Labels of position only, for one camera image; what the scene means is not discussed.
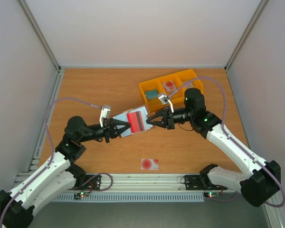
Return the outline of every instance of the tabletop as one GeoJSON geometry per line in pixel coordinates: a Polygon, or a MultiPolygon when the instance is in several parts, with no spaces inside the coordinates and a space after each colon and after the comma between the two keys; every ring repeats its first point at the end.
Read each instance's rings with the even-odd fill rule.
{"type": "MultiPolygon", "coordinates": [[[[110,105],[111,115],[143,105],[138,83],[184,69],[175,68],[110,68],[66,69],[58,98],[75,97],[95,105],[110,105]]],[[[226,126],[246,144],[238,110],[224,69],[194,69],[198,76],[219,81],[227,95],[226,126]]],[[[219,87],[202,80],[207,110],[222,117],[223,96],[219,87]]],[[[99,123],[100,110],[74,101],[60,101],[49,124],[56,147],[62,139],[67,121],[72,116],[83,117],[87,125],[99,123]]],[[[188,123],[182,126],[190,129],[188,123]]],[[[110,143],[84,142],[85,153],[76,164],[87,173],[198,173],[214,163],[224,169],[238,171],[236,165],[219,148],[195,132],[176,126],[174,130],[155,127],[143,133],[112,139],[110,143]],[[157,159],[158,170],[142,170],[142,159],[157,159]]],[[[50,156],[46,139],[40,164],[50,156]]]]}

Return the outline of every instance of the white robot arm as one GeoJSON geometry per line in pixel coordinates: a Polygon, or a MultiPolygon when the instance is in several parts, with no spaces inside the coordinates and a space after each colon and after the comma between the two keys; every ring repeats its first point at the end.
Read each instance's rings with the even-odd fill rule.
{"type": "Polygon", "coordinates": [[[200,171],[200,180],[204,187],[214,184],[241,192],[255,207],[265,203],[280,190],[279,164],[275,161],[267,162],[238,140],[226,126],[222,127],[222,121],[206,110],[200,90],[187,89],[185,107],[178,109],[171,107],[167,95],[159,94],[158,98],[163,105],[169,104],[170,107],[164,107],[148,118],[148,124],[171,130],[175,128],[175,124],[189,122],[195,132],[219,147],[241,170],[241,173],[237,173],[211,164],[200,171]]]}
{"type": "MultiPolygon", "coordinates": [[[[108,116],[108,113],[102,111],[101,116],[108,116]]],[[[3,225],[7,228],[27,228],[34,216],[57,195],[85,185],[86,172],[74,164],[86,150],[81,142],[101,142],[105,138],[108,143],[130,127],[128,122],[113,118],[103,119],[102,124],[87,126],[80,116],[72,117],[53,156],[10,192],[0,191],[0,219],[3,216],[3,225]]]]}

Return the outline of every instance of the white enclosure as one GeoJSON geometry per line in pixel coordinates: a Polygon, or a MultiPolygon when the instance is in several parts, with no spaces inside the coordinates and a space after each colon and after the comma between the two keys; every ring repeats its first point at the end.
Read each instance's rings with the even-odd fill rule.
{"type": "Polygon", "coordinates": [[[0,0],[0,190],[29,165],[56,74],[20,4],[0,0]]]}
{"type": "Polygon", "coordinates": [[[249,146],[285,187],[285,0],[0,0],[0,190],[27,171],[57,66],[225,67],[249,146]]]}
{"type": "Polygon", "coordinates": [[[224,67],[258,0],[28,0],[61,66],[224,67]]]}
{"type": "Polygon", "coordinates": [[[285,187],[285,1],[268,3],[229,78],[251,149],[279,162],[285,187]]]}

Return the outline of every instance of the cable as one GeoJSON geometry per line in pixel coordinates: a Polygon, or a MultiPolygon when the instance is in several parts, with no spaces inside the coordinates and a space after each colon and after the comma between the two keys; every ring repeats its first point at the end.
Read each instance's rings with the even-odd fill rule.
{"type": "Polygon", "coordinates": [[[224,193],[224,187],[220,186],[220,188],[222,189],[222,191],[220,191],[220,193],[218,194],[219,196],[223,195],[223,193],[224,193]]]}
{"type": "Polygon", "coordinates": [[[227,202],[231,202],[231,201],[233,201],[233,200],[235,200],[236,199],[236,197],[238,196],[238,192],[236,191],[235,193],[234,193],[234,195],[230,198],[230,199],[216,199],[216,198],[210,198],[210,197],[204,197],[205,199],[209,199],[209,200],[214,200],[214,201],[218,201],[218,202],[225,202],[225,203],[227,203],[227,202]]]}
{"type": "Polygon", "coordinates": [[[94,184],[92,182],[89,181],[89,184],[91,184],[91,188],[90,188],[90,191],[89,191],[89,194],[92,192],[93,190],[93,187],[94,187],[94,184]]]}
{"type": "MultiPolygon", "coordinates": [[[[101,106],[98,106],[98,105],[94,105],[94,104],[90,104],[88,102],[85,102],[85,101],[82,101],[82,100],[79,100],[77,98],[73,98],[73,97],[62,97],[62,98],[59,98],[59,99],[56,99],[55,101],[53,101],[46,109],[46,113],[44,115],[44,125],[45,125],[45,129],[46,129],[46,134],[47,134],[47,137],[48,137],[48,140],[49,140],[49,143],[50,143],[50,146],[51,146],[51,157],[49,159],[49,162],[47,163],[47,166],[49,166],[53,159],[54,159],[54,145],[53,145],[53,142],[52,142],[52,139],[51,139],[51,136],[49,134],[49,131],[48,131],[48,115],[49,115],[49,110],[51,109],[51,107],[57,103],[58,101],[63,101],[63,100],[71,100],[71,101],[77,101],[77,102],[80,102],[80,103],[83,103],[85,105],[88,105],[88,106],[91,106],[91,107],[95,107],[95,108],[99,108],[101,109],[101,106]]],[[[36,180],[45,170],[47,169],[47,167],[44,167],[39,173],[36,174],[35,177],[33,177],[27,184],[25,184],[19,192],[17,192],[15,194],[15,196],[7,203],[7,205],[5,206],[2,214],[1,214],[1,217],[0,217],[0,228],[2,228],[2,225],[3,225],[3,219],[4,219],[4,216],[8,210],[8,208],[10,207],[10,205],[12,204],[12,202],[23,192],[23,190],[25,190],[34,180],[36,180]]]]}
{"type": "Polygon", "coordinates": [[[183,182],[183,183],[181,182],[181,180],[182,180],[183,178],[184,178],[184,177],[182,177],[182,178],[180,179],[180,183],[181,183],[181,184],[185,184],[185,182],[183,182]]]}
{"type": "Polygon", "coordinates": [[[191,130],[187,130],[187,129],[185,129],[185,128],[182,128],[181,125],[180,125],[180,123],[179,123],[179,127],[180,127],[181,129],[183,129],[184,131],[187,131],[187,132],[192,132],[192,131],[193,131],[193,128],[192,128],[191,130]]]}
{"type": "MultiPolygon", "coordinates": [[[[225,117],[226,117],[226,106],[227,106],[227,102],[226,102],[226,93],[225,93],[225,90],[224,88],[222,87],[222,85],[216,81],[215,79],[211,78],[211,77],[196,77],[188,82],[186,82],[185,84],[183,84],[182,86],[180,86],[176,91],[174,91],[170,96],[169,96],[169,99],[175,95],[181,88],[183,88],[186,84],[188,83],[192,83],[196,80],[199,80],[199,79],[207,79],[207,80],[210,80],[212,82],[214,82],[215,84],[217,84],[223,94],[223,100],[224,100],[224,109],[223,109],[223,117],[222,117],[222,124],[221,124],[221,128],[222,128],[222,131],[223,133],[227,136],[227,138],[229,138],[236,146],[238,146],[250,159],[254,160],[255,158],[244,148],[242,147],[235,139],[233,139],[229,134],[228,132],[225,130],[225,117]]],[[[281,183],[278,181],[278,179],[264,166],[262,165],[258,160],[255,161],[256,164],[258,164],[273,180],[274,182],[278,185],[279,189],[281,190],[281,193],[283,195],[283,201],[278,204],[278,205],[275,205],[275,204],[271,204],[271,203],[268,203],[268,202],[265,202],[265,204],[271,206],[271,207],[274,207],[274,208],[280,208],[282,206],[285,205],[285,189],[284,187],[281,185],[281,183]]]]}
{"type": "MultiPolygon", "coordinates": [[[[109,187],[106,187],[105,189],[93,190],[93,191],[107,191],[107,190],[110,189],[110,188],[112,187],[112,185],[113,185],[113,177],[111,176],[111,174],[106,173],[106,172],[100,172],[100,173],[94,175],[93,177],[89,178],[85,183],[83,183],[80,187],[86,185],[88,182],[91,181],[91,179],[94,179],[95,177],[98,177],[98,176],[100,176],[100,175],[107,175],[107,176],[110,178],[111,183],[110,183],[109,187]]],[[[79,189],[79,187],[74,187],[74,188],[71,188],[70,190],[76,190],[76,189],[79,189]]]]}

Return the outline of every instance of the small card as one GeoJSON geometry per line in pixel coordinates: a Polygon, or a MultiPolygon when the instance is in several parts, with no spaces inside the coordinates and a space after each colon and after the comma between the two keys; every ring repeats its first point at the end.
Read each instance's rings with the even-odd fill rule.
{"type": "Polygon", "coordinates": [[[145,94],[147,100],[151,100],[151,99],[157,98],[158,92],[156,89],[154,89],[154,90],[146,91],[144,94],[145,94]]]}
{"type": "Polygon", "coordinates": [[[171,94],[174,91],[176,91],[176,86],[173,81],[164,82],[162,86],[164,87],[164,89],[166,90],[166,93],[168,94],[171,94]]]}
{"type": "Polygon", "coordinates": [[[187,82],[183,82],[183,84],[185,85],[184,87],[187,88],[187,89],[193,88],[192,82],[186,84],[187,82]]]}
{"type": "Polygon", "coordinates": [[[131,132],[143,132],[144,125],[143,125],[143,118],[142,113],[140,111],[134,113],[127,114],[128,122],[131,124],[131,132]]]}
{"type": "Polygon", "coordinates": [[[158,170],[158,159],[142,159],[142,170],[158,170]]]}

